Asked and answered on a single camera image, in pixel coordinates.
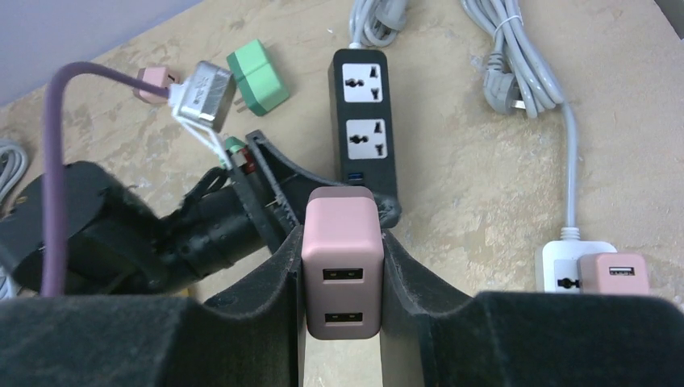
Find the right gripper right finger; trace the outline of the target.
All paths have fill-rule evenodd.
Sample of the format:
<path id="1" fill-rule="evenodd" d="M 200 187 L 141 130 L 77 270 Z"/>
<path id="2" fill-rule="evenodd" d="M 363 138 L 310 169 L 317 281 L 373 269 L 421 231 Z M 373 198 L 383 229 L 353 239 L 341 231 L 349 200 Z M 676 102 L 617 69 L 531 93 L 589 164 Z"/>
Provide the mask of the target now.
<path id="1" fill-rule="evenodd" d="M 386 386 L 680 386 L 683 315 L 654 297 L 469 296 L 389 232 L 380 348 Z"/>

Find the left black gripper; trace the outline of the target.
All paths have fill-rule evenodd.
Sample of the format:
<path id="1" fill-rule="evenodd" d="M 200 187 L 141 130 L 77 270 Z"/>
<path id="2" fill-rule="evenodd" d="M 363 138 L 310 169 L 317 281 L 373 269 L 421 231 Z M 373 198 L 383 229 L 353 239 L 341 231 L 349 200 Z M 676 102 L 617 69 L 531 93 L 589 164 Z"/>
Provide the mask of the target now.
<path id="1" fill-rule="evenodd" d="M 262 133 L 246 135 L 256 170 L 235 168 L 235 182 L 210 169 L 160 220 L 156 254 L 167 275 L 162 289 L 192 285 L 266 246 L 275 253 L 289 233 L 304 223 L 310 194 L 319 187 L 344 186 L 305 170 Z"/>

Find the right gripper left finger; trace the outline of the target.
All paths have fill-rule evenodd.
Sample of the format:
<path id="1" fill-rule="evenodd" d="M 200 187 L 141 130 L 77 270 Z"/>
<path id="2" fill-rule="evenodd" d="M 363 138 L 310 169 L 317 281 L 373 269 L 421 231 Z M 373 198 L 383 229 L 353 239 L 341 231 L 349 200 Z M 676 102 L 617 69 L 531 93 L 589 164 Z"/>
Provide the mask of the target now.
<path id="1" fill-rule="evenodd" d="M 1 304 L 4 386 L 300 386 L 302 228 L 206 302 L 178 296 Z"/>

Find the green usb charger plug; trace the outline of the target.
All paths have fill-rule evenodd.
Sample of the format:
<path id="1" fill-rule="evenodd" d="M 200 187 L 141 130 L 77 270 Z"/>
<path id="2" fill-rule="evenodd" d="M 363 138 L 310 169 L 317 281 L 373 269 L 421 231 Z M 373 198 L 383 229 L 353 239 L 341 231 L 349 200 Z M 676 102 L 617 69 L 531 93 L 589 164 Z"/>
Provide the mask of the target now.
<path id="1" fill-rule="evenodd" d="M 244 107 L 261 117 L 290 97 L 265 45 L 254 39 L 227 56 Z"/>

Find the black power strip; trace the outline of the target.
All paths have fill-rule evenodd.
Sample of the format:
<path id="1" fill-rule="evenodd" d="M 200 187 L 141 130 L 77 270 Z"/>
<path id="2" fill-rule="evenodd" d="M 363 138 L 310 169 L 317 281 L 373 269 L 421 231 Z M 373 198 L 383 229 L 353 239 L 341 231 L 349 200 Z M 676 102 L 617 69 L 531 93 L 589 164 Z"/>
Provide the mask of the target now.
<path id="1" fill-rule="evenodd" d="M 386 55 L 343 48 L 328 69 L 336 179 L 398 197 Z"/>

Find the pink usb charger plug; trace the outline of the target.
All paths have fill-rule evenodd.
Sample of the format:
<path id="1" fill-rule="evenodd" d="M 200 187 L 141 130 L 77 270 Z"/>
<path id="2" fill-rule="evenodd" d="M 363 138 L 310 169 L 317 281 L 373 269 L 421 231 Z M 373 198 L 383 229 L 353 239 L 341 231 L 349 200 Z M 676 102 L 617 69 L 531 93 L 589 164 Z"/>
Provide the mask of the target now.
<path id="1" fill-rule="evenodd" d="M 181 83 L 181 74 L 168 66 L 152 66 L 139 69 L 137 78 L 148 84 L 169 89 L 172 84 Z M 163 105 L 167 97 L 160 97 L 141 89 L 133 89 L 133 95 L 139 100 L 151 105 Z"/>

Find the green charger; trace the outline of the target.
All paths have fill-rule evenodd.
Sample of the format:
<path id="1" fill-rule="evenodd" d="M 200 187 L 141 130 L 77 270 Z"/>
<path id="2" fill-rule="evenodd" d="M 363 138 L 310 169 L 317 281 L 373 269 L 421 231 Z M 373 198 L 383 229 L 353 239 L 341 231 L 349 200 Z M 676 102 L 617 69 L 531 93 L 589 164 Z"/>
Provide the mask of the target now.
<path id="1" fill-rule="evenodd" d="M 224 141 L 224 147 L 227 155 L 231 157 L 232 165 L 239 167 L 243 174 L 248 175 L 256 171 L 256 161 L 243 140 L 230 136 Z"/>

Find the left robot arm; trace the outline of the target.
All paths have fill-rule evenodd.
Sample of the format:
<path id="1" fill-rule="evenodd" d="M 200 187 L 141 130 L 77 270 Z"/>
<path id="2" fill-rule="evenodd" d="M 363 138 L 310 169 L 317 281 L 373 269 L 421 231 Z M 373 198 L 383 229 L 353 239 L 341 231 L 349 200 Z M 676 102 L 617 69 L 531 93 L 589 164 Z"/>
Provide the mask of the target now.
<path id="1" fill-rule="evenodd" d="M 67 164 L 65 293 L 175 293 L 263 247 L 275 252 L 304 223 L 309 196 L 322 186 L 367 187 L 381 226 L 394 227 L 402 213 L 394 141 L 379 133 L 341 136 L 347 147 L 337 148 L 335 158 L 344 166 L 342 181 L 335 181 L 296 165 L 253 131 L 243 149 L 252 157 L 252 172 L 209 169 L 180 208 L 163 218 L 100 165 Z M 27 185 L 1 221 L 1 265 L 20 286 L 36 292 L 45 251 L 42 180 Z"/>

